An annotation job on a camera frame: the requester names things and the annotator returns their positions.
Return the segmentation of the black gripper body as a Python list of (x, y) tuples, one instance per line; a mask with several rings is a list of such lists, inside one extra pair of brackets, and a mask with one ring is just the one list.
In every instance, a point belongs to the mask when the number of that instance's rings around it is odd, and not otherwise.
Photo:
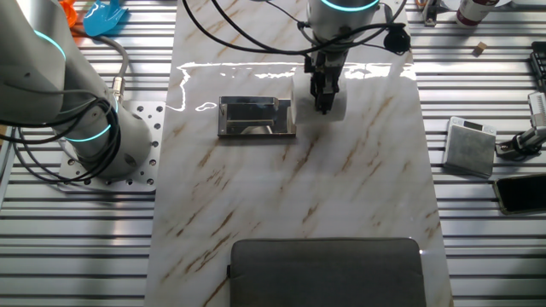
[(311, 74), (311, 93), (338, 93), (348, 51), (314, 51), (305, 57), (304, 72)]

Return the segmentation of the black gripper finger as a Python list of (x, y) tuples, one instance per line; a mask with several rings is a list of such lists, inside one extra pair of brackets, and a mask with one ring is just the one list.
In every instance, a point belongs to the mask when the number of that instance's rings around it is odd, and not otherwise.
[(322, 106), (323, 84), (321, 78), (311, 78), (311, 94), (315, 99), (315, 109), (320, 113), (325, 113)]
[(334, 99), (340, 91), (339, 80), (332, 78), (327, 80), (322, 90), (322, 113), (327, 114), (331, 111)]

